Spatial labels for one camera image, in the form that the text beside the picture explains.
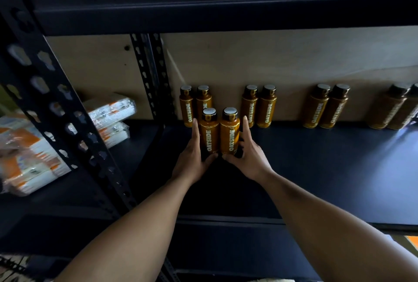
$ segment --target oatside bottle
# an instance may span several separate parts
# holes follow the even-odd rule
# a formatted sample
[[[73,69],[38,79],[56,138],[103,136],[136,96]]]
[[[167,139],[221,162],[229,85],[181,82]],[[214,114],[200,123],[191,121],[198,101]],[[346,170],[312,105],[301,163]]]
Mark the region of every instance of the oatside bottle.
[[[273,120],[274,106],[277,95],[274,85],[264,85],[257,106],[257,126],[267,128]]]
[[[234,107],[227,107],[222,112],[221,120],[221,152],[235,154],[239,139],[238,111]]]
[[[219,151],[219,121],[215,108],[205,108],[199,122],[203,147],[209,153]]]
[[[209,93],[209,86],[201,85],[197,88],[196,94],[196,114],[198,119],[205,108],[212,107],[212,95]]]
[[[306,128],[315,128],[319,120],[321,119],[322,113],[324,112],[325,106],[329,99],[328,93],[331,87],[327,84],[318,84],[312,90],[312,93],[308,96],[305,101],[305,105],[302,109],[302,125]]]
[[[257,100],[257,85],[247,85],[241,98],[240,116],[241,118],[247,116],[248,126],[250,128],[254,126],[255,105],[257,104]]]
[[[412,85],[407,98],[389,122],[388,128],[402,129],[418,114],[418,83]]]
[[[406,100],[410,86],[405,83],[393,84],[389,90],[378,97],[366,115],[366,124],[373,129],[386,127]]]
[[[191,127],[193,124],[193,91],[190,85],[183,85],[180,88],[180,109],[183,122],[186,127]]]
[[[348,100],[348,91],[350,86],[346,84],[337,84],[329,94],[329,100],[324,113],[319,121],[319,126],[322,128],[332,128],[341,115],[342,109]]]

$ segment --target beige wall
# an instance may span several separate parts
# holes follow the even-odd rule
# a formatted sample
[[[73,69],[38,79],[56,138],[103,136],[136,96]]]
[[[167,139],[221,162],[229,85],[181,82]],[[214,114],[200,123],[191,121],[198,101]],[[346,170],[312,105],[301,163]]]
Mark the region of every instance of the beige wall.
[[[341,120],[361,120],[378,92],[396,81],[418,82],[418,27],[340,28],[163,34],[185,82],[207,84],[215,106],[239,107],[246,84],[275,84],[275,120],[296,120],[316,83],[347,83],[350,100]],[[87,98],[118,92],[133,98],[136,118],[151,111],[128,35],[50,37],[75,89]],[[177,114],[182,84],[167,52]]]

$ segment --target person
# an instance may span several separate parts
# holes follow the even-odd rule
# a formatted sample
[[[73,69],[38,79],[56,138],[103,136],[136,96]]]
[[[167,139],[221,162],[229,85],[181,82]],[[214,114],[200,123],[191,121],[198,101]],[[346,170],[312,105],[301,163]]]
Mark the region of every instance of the person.
[[[308,193],[270,167],[243,118],[243,157],[226,155],[269,194],[323,281],[418,281],[418,258],[364,221]],[[217,157],[201,161],[197,120],[171,179],[108,227],[56,282],[154,282],[163,265],[181,201]]]

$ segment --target person's right arm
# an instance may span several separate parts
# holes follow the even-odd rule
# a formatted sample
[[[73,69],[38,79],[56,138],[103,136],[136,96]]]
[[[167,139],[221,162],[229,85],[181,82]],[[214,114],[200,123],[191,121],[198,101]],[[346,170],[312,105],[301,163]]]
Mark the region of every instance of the person's right arm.
[[[418,258],[352,214],[273,171],[243,119],[243,158],[226,155],[267,191],[308,261],[325,281],[418,281]]]

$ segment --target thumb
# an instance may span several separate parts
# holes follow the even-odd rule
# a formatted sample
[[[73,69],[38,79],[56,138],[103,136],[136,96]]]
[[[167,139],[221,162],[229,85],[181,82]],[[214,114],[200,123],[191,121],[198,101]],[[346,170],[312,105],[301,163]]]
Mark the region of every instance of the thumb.
[[[222,154],[222,158],[224,158],[229,163],[232,163],[237,168],[241,165],[241,159],[234,157],[232,154]]]
[[[206,158],[206,160],[203,162],[203,172],[205,172],[209,168],[209,166],[212,164],[212,162],[215,161],[217,157],[217,153],[212,153],[210,156]]]

